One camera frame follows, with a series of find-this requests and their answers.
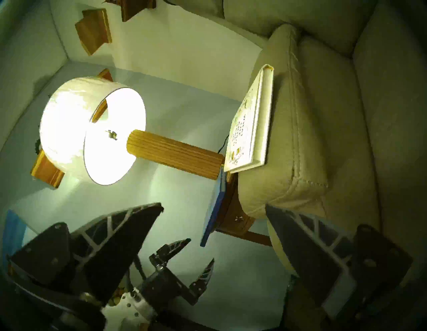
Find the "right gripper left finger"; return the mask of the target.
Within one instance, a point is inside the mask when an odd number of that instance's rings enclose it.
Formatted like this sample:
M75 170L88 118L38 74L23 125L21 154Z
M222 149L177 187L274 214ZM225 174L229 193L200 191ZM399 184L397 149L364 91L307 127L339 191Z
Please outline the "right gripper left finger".
M107 302L162 212L160 203L137 206L72 233L66 223L55 223L9 257L10 279L45 302L77 301L84 293Z

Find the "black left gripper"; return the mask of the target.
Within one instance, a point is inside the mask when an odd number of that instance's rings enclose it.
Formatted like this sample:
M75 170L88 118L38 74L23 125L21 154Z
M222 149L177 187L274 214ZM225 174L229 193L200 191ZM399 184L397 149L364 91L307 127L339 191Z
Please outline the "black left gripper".
M195 305L198 299L206 291L214 270L215 259L212 259L204 268L196 281L187 287L166 266L170 259L176 256L190 239L178 240L165 244L156 253L149 256L149 261L154 267L164 267L156 270L141 285L138 286L139 293L147 302L169 302L173 298L182 297L188 300L190 305Z

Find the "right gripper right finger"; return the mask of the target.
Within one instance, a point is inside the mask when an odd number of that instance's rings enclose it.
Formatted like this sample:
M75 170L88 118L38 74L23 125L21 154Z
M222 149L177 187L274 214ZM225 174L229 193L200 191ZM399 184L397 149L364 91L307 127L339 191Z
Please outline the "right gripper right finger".
M270 204L266 216L309 294L332 322L353 322L393 291L413 258L368 224L349 233L329 220Z

